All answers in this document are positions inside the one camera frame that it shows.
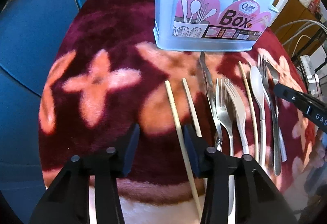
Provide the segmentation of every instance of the bolt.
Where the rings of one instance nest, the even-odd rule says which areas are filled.
[[[207,147],[207,152],[208,153],[215,153],[217,149],[215,147]]]
[[[253,158],[252,158],[251,155],[249,155],[249,154],[245,154],[245,155],[243,156],[243,159],[244,159],[245,161],[251,161]]]
[[[114,147],[108,147],[107,148],[107,153],[108,154],[112,154],[112,153],[115,153],[116,152],[116,149]]]
[[[72,156],[72,157],[70,158],[70,160],[71,160],[72,162],[79,161],[79,160],[80,160],[80,156],[79,156],[79,155],[74,155],[74,156]]]

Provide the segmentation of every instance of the wooden chopstick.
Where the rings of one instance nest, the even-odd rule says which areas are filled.
[[[240,71],[241,71],[241,74],[243,77],[243,81],[244,81],[244,85],[245,85],[245,89],[246,89],[246,93],[247,93],[247,97],[249,99],[249,106],[250,106],[250,112],[251,112],[252,124],[253,124],[253,133],[254,133],[254,149],[255,149],[254,158],[257,162],[259,162],[259,136],[258,136],[257,119],[255,116],[255,111],[254,111],[254,107],[253,107],[253,100],[252,100],[252,96],[251,96],[251,92],[250,92],[250,88],[249,88],[249,83],[246,79],[243,65],[240,61],[238,62],[238,66],[240,68]]]
[[[182,156],[183,156],[183,160],[184,160],[184,164],[185,164],[185,168],[186,168],[187,178],[188,178],[188,181],[190,182],[190,185],[191,185],[191,191],[192,191],[193,199],[195,201],[195,205],[197,207],[197,212],[199,214],[199,219],[201,219],[202,210],[201,210],[200,200],[199,200],[199,196],[197,194],[197,187],[195,185],[190,160],[188,158],[188,154],[187,154],[186,147],[185,147],[185,144],[184,144],[182,127],[181,127],[180,122],[179,122],[173,92],[171,90],[170,82],[168,80],[165,81],[165,85],[166,85],[166,90],[167,90],[167,94],[168,94],[168,99],[169,99],[171,111],[172,111],[173,118],[174,118],[174,123],[175,123],[175,127],[176,127],[176,132],[177,132],[177,137],[178,137],[180,149],[182,151]]]
[[[194,104],[193,104],[190,89],[188,88],[186,79],[183,78],[182,81],[183,81],[183,85],[184,85],[184,89],[185,89],[185,93],[186,93],[188,108],[190,109],[190,112],[191,112],[195,132],[196,132],[198,137],[202,137],[200,124],[199,124],[199,120],[197,119],[197,112],[195,111],[195,107],[194,107]],[[204,189],[206,191],[207,190],[208,179],[204,178],[203,181],[204,181]]]

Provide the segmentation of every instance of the white plastic spoon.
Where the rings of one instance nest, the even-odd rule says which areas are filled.
[[[202,18],[200,20],[199,23],[201,23],[203,20],[205,20],[206,18],[210,17],[210,16],[213,16],[215,13],[217,12],[217,9],[211,9],[206,15],[204,18]]]
[[[265,153],[266,153],[266,127],[265,127],[265,113],[264,113],[264,86],[261,80],[259,69],[255,66],[250,70],[250,83],[255,100],[260,108],[260,155],[259,164],[264,169]]]
[[[189,23],[192,21],[194,14],[196,14],[200,10],[200,7],[201,7],[201,3],[198,0],[194,0],[191,2],[191,7],[190,7],[191,8],[191,17],[190,17]]]
[[[181,1],[182,1],[184,23],[187,23],[187,14],[188,14],[187,0],[181,0]]]

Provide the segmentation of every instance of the product sticker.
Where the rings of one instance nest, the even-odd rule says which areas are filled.
[[[253,41],[271,20],[271,13],[260,13],[260,5],[253,0],[236,1],[219,13],[219,0],[179,0],[172,35]]]

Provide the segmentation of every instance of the red blanket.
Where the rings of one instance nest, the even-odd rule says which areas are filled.
[[[49,186],[71,156],[110,147],[136,122],[141,127],[141,136],[132,171],[127,179],[118,181],[126,223],[196,223],[197,213],[190,200],[191,190],[164,81],[168,79],[171,83],[183,125],[191,123],[181,82],[182,78],[187,79],[202,135],[213,144],[215,126],[197,80],[200,53],[158,49],[153,44],[153,27],[154,0],[86,1],[68,29],[42,95],[39,146],[44,180]],[[237,63],[241,61],[248,73],[247,63],[256,65],[258,52],[267,55],[280,72],[282,84],[305,90],[270,29],[266,29],[249,52],[206,53],[213,80],[230,78],[243,99],[247,110],[246,136],[252,155],[252,120]],[[266,167],[283,192],[307,164],[314,130],[313,124],[293,105],[281,100],[279,105],[279,125],[288,159],[282,164],[281,175],[273,176],[271,115],[266,104]],[[254,108],[259,116],[255,100]],[[223,152],[228,153],[228,137],[223,133]],[[242,148],[236,124],[233,134],[235,153],[240,157]],[[197,187],[202,195],[201,180],[197,180]],[[134,217],[141,212],[136,221]]]

